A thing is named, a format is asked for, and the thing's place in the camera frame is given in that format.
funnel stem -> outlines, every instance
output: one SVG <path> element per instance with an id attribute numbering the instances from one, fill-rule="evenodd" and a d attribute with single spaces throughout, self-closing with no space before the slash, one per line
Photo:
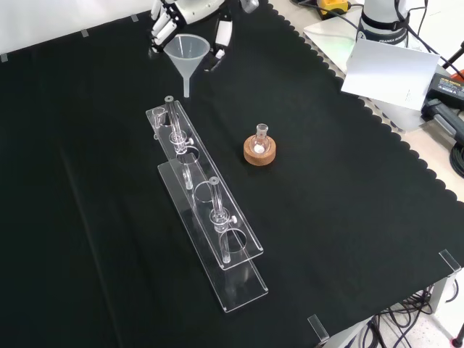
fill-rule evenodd
<path id="1" fill-rule="evenodd" d="M 183 97 L 184 98 L 190 97 L 190 78 L 183 79 Z"/>

floor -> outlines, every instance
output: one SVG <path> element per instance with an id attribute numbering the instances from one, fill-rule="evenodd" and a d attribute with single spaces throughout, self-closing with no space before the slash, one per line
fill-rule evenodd
<path id="1" fill-rule="evenodd" d="M 464 286 L 464 272 L 457 275 L 457 282 Z M 447 298 L 454 296 L 455 287 L 447 290 Z M 406 315 L 398 315 L 399 323 L 406 323 Z M 412 348 L 438 348 L 452 347 L 450 340 L 457 336 L 459 330 L 464 324 L 464 295 L 461 293 L 456 300 L 450 303 L 443 304 L 435 315 L 421 314 L 416 325 L 407 334 L 407 340 Z M 388 348 L 392 348 L 398 340 L 401 333 L 398 328 L 392 323 L 388 315 L 383 315 L 381 319 L 381 333 Z M 357 335 L 352 348 L 363 347 L 363 337 L 365 329 Z M 366 346 L 371 341 L 371 335 L 368 334 Z M 398 348 L 408 347 L 405 340 L 398 344 Z"/>

robotic arm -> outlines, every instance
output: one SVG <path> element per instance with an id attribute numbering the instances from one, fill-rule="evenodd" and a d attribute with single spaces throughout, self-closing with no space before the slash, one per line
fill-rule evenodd
<path id="1" fill-rule="evenodd" d="M 226 0 L 154 0 L 151 16 L 154 20 L 152 28 L 152 50 L 162 52 L 163 48 L 186 25 L 194 24 L 216 13 L 220 13 L 217 24 L 215 44 L 211 45 L 210 60 L 206 71 L 212 71 L 225 56 L 225 49 L 231 42 L 232 16 Z M 246 13 L 253 12 L 258 0 L 240 0 L 241 8 Z"/>
<path id="2" fill-rule="evenodd" d="M 406 0 L 365 0 L 357 37 L 401 45 L 407 38 L 408 23 Z"/>

white wall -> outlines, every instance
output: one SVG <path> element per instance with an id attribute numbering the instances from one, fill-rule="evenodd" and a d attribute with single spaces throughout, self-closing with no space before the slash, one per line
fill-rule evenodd
<path id="1" fill-rule="evenodd" d="M 152 0 L 0 0 L 0 54 L 152 8 Z"/>

table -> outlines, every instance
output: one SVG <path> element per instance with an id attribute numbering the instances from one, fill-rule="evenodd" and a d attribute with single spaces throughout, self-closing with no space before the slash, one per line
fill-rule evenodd
<path id="1" fill-rule="evenodd" d="M 304 33 L 304 28 L 307 27 L 308 25 L 312 25 L 315 23 L 320 23 L 320 18 L 317 14 L 316 11 L 311 10 L 311 9 L 306 9 L 303 7 L 298 7 L 296 4 L 291 3 L 290 1 L 279 1 L 279 0 L 271 0 L 270 2 L 273 6 L 274 9 L 280 14 L 285 17 L 286 20 L 290 22 L 292 26 L 294 26 L 295 30 L 298 32 L 298 34 L 305 39 L 305 41 L 310 44 L 313 48 L 318 49 L 320 56 L 323 58 L 324 62 L 326 62 L 330 69 L 332 69 L 334 72 L 336 72 L 337 76 L 340 76 L 344 78 L 344 72 L 341 71 L 324 53 L 321 51 L 317 45 L 312 42 Z M 431 2 L 431 7 L 429 11 L 429 16 L 430 13 L 432 12 L 432 15 L 435 15 L 436 13 L 440 13 L 440 7 L 442 9 L 447 9 L 450 11 L 451 8 L 455 6 L 462 6 L 462 4 L 454 4 L 452 3 L 440 3 L 437 4 L 436 2 L 434 3 L 433 1 Z M 420 22 L 421 18 L 421 13 L 414 13 L 412 20 L 412 27 L 416 28 L 418 27 L 418 23 Z M 453 36 L 451 38 L 448 38 L 448 32 L 447 33 L 441 33 L 440 36 L 440 30 L 432 30 L 433 28 L 436 29 L 436 24 L 437 24 L 437 17 L 435 16 L 433 18 L 434 23 L 432 25 L 427 25 L 424 26 L 424 31 L 423 31 L 423 37 L 425 38 L 426 41 L 428 41 L 430 44 L 432 44 L 433 47 L 438 49 L 440 52 L 446 52 L 447 54 L 452 54 L 452 50 L 450 47 L 459 46 L 459 39 L 457 36 Z M 318 29 L 315 29 L 316 32 L 323 32 L 323 29 L 321 28 L 319 31 Z M 442 42 L 440 44 L 440 38 L 441 37 L 447 38 L 447 40 Z M 458 68 L 462 68 L 462 62 L 460 61 L 456 62 L 456 66 Z M 421 127 L 420 129 L 416 131 L 410 131 L 410 132 L 404 132 L 397 127 L 395 127 L 395 124 L 391 124 L 391 121 L 384 117 L 384 114 L 379 110 L 379 108 L 374 105 L 369 99 L 366 98 L 361 98 L 366 105 L 368 105 L 372 110 L 375 115 L 378 117 L 381 117 L 382 122 L 386 123 L 391 126 L 391 129 L 393 132 L 399 134 L 402 137 L 403 141 L 406 141 L 412 150 L 416 151 L 421 159 L 423 159 L 426 164 L 428 165 L 428 168 L 430 170 L 433 170 L 436 173 L 437 178 L 442 180 L 447 189 L 450 191 L 454 192 L 457 196 L 457 199 L 460 200 L 461 202 L 464 202 L 464 183 L 463 179 L 451 168 L 450 161 L 449 161 L 449 155 L 450 155 L 450 150 L 455 144 L 455 140 L 451 138 L 435 121 L 428 122 L 426 125 Z M 442 293 L 444 289 L 448 286 L 451 286 L 454 282 L 455 275 L 452 277 L 448 277 L 435 285 L 434 287 L 434 298 L 432 299 L 432 306 L 434 312 L 437 310 L 438 306 L 442 303 Z M 344 347 L 353 336 L 356 335 L 357 332 L 365 325 L 365 323 L 368 320 L 364 320 L 363 322 L 358 323 L 357 325 L 347 329 L 343 333 L 340 333 L 336 337 L 333 337 L 326 345 L 326 347 Z"/>
<path id="2" fill-rule="evenodd" d="M 138 22 L 125 18 L 89 29 L 88 38 L 76 33 L 13 52 L 9 65 L 0 67 L 6 81 L 0 85 L 2 103 L 11 115 L 1 120 L 7 135 L 2 149 L 9 150 L 1 156 L 1 179 L 7 183 L 2 199 L 8 199 L 3 222 L 21 236 L 29 236 L 30 231 L 39 232 L 33 236 L 47 236 L 44 248 L 30 249 L 47 250 L 49 259 L 46 307 L 50 314 L 43 320 L 42 308 L 30 310 L 28 302 L 18 302 L 26 313 L 22 320 L 30 324 L 23 333 L 36 333 L 38 341 L 48 340 L 49 347 L 216 347 L 218 342 L 225 347 L 311 347 L 318 338 L 307 318 L 316 314 L 334 344 L 337 337 L 345 339 L 337 332 L 362 325 L 357 323 L 449 274 L 438 255 L 441 250 L 448 248 L 462 259 L 457 249 L 460 237 L 448 228 L 440 230 L 442 223 L 451 228 L 462 220 L 458 215 L 462 206 L 424 174 L 404 145 L 370 118 L 356 98 L 339 95 L 339 81 L 329 71 L 301 64 L 297 71 L 303 73 L 295 74 L 294 67 L 280 64 L 288 62 L 289 53 L 269 54 L 268 48 L 272 40 L 282 38 L 259 41 L 259 24 L 269 19 L 269 28 L 276 36 L 284 36 L 282 44 L 287 49 L 293 49 L 297 38 L 265 9 L 253 16 L 260 22 L 242 18 L 237 27 L 242 40 L 234 44 L 242 49 L 235 50 L 216 75 L 197 78 L 192 100 L 184 106 L 264 246 L 265 253 L 256 264 L 269 295 L 224 316 L 157 180 L 157 165 L 165 159 L 152 139 L 144 111 L 162 104 L 161 92 L 178 93 L 181 83 L 169 72 L 166 60 L 157 69 L 146 58 L 147 17 L 141 14 Z M 195 30 L 207 35 L 212 27 L 214 23 L 203 23 Z M 247 45 L 255 51 L 243 50 Z M 307 49 L 298 46 L 296 50 Z M 234 62 L 249 62 L 250 54 L 264 53 L 264 64 L 243 65 L 244 71 L 232 69 Z M 313 54 L 306 59 L 318 64 Z M 268 83 L 266 95 L 253 93 L 255 83 L 268 82 L 269 69 L 277 66 L 286 88 Z M 312 79 L 302 78 L 306 73 L 325 91 L 313 91 L 313 105 L 307 103 L 307 95 L 297 92 L 312 86 Z M 234 75 L 250 75 L 254 81 L 244 86 Z M 244 107 L 240 97 L 244 91 L 239 87 L 260 102 Z M 337 103 L 311 114 L 311 107 L 320 107 L 318 100 L 327 94 Z M 241 162 L 237 148 L 262 119 L 260 111 L 266 103 L 273 107 L 267 111 L 272 117 L 266 122 L 270 135 L 281 140 L 280 156 L 272 167 L 259 171 Z M 287 117 L 295 122 L 278 122 L 289 110 Z M 350 110 L 354 110 L 350 117 L 363 120 L 362 126 L 376 135 L 364 135 L 379 146 L 375 151 L 353 133 L 357 125 L 340 117 Z M 308 122 L 304 133 L 299 133 L 302 124 L 291 118 L 297 112 L 312 116 L 298 119 Z M 320 155 L 326 147 L 339 149 L 334 139 L 321 132 L 327 130 L 327 122 L 339 135 L 334 139 L 344 139 L 344 145 L 353 149 L 337 158 L 343 175 L 326 170 L 327 156 Z M 304 144 L 302 149 L 286 141 L 291 136 Z M 363 160 L 385 151 L 395 153 L 394 159 Z M 304 155 L 310 155 L 313 170 L 297 170 Z M 408 186 L 414 183 L 414 194 L 406 194 L 400 203 L 408 210 L 408 203 L 414 202 L 417 212 L 425 209 L 423 202 L 430 203 L 435 216 L 424 215 L 427 224 L 418 225 L 394 204 L 382 207 L 376 199 L 379 195 L 366 189 L 378 189 L 378 181 L 370 175 L 361 180 L 362 173 L 352 165 L 367 164 L 368 173 L 374 173 L 376 168 L 392 170 L 396 161 L 402 163 L 403 171 L 397 173 L 398 181 L 386 178 L 380 197 L 396 203 L 402 190 L 411 193 Z M 311 185 L 294 185 L 305 180 Z M 358 192 L 359 202 L 351 204 L 350 195 L 357 188 L 364 189 Z M 267 194 L 265 199 L 253 194 L 257 191 Z M 276 218 L 278 210 L 270 204 L 273 196 L 283 199 L 279 209 L 292 218 Z M 437 197 L 440 205 L 428 197 Z M 362 210 L 368 214 L 362 216 Z M 24 211 L 30 211 L 33 219 L 25 219 Z M 394 219 L 378 223 L 390 218 L 389 212 Z M 334 217 L 341 219 L 340 224 Z M 422 251 L 411 254 L 408 245 L 394 242 L 406 231 L 405 224 L 412 233 L 403 236 L 405 242 L 419 235 L 426 239 Z M 291 236 L 285 243 L 284 233 Z M 373 233 L 375 238 L 368 238 Z M 378 254 L 379 248 L 386 251 L 385 245 L 401 259 Z M 430 270 L 421 270 L 422 265 Z M 404 273 L 397 274 L 399 268 Z"/>

